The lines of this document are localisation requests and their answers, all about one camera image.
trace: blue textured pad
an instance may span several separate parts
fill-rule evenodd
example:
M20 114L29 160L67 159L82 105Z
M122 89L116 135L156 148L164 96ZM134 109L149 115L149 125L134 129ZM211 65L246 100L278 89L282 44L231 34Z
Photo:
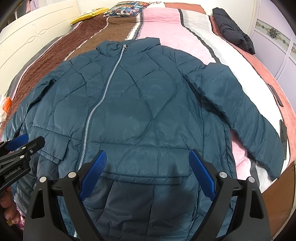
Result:
M29 141L28 135L24 134L8 142L6 149L8 151L14 151L20 148L21 146L23 146L24 144L28 143L28 141Z
M103 170L107 164L107 154L102 151L97 157L94 164L89 168L87 174L81 182L81 191L79 197L81 201L84 201L89 197L94 190L96 183L98 182Z
M189 153L189 164L205 196L214 201L216 198L215 182L193 150Z

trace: yellow pillow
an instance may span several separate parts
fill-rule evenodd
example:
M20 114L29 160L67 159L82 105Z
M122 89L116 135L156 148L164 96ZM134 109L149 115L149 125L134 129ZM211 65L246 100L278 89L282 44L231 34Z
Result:
M93 18L93 17L95 17L95 16L97 16L99 14L107 12L108 10L109 10L109 8L104 7L104 8L98 8L98 9L87 11L87 12L81 14L80 16L78 16L77 18L75 18L71 22L71 24L75 24L75 23L78 23L80 21Z

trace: orange and white package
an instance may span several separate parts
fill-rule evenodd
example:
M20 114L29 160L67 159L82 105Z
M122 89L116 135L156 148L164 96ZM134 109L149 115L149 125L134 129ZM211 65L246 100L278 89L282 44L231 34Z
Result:
M0 122L5 121L10 106L11 106L11 98L10 97L3 98L0 105Z

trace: silver zipper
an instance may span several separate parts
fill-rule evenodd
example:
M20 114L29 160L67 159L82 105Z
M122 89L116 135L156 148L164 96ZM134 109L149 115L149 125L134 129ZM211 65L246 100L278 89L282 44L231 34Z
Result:
M95 112L96 108L103 102L103 100L105 99L106 97L106 93L107 93L107 90L108 90L108 87L109 87L109 84L110 84L110 81L112 79L112 76L122 58L122 55L123 55L123 52L127 50L127 47L126 45L124 44L123 45L123 48L122 48L122 51L121 51L121 54L120 54L120 57L119 57L119 60L117 61L116 65L114 66L114 69L112 71L112 73L110 74L109 76L109 79L107 81L107 84L106 84L106 87L105 87L105 91L104 91L104 94L103 94L103 97L102 99L100 100L100 102L91 110L89 116L87 117L87 121L86 121L86 125L85 125L85 134L84 134L84 139L83 139L83 146L82 146L82 154L81 154L81 158L80 158L80 162L79 162L79 166L78 166L78 170L82 167L82 164L83 164L83 161L84 161L84 157L85 157L85 152L86 152L86 144L87 144L87 137L88 137L88 133L89 133L89 125L90 125L90 121L91 121L91 118L92 118L92 115L93 113ZM74 237L77 238L77 232L76 230L74 231Z

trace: teal puffer jacket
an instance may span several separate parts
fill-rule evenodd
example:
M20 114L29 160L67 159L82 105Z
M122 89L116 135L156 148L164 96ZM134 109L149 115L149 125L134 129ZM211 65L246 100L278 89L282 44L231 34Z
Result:
M189 151L236 177L230 128L272 179L280 175L280 138L230 69L146 38L104 41L62 62L25 97L3 139L27 133L46 141L31 172L13 185L24 213L40 177L64 177L104 150L107 166L84 204L106 241L183 241L211 204L189 167Z

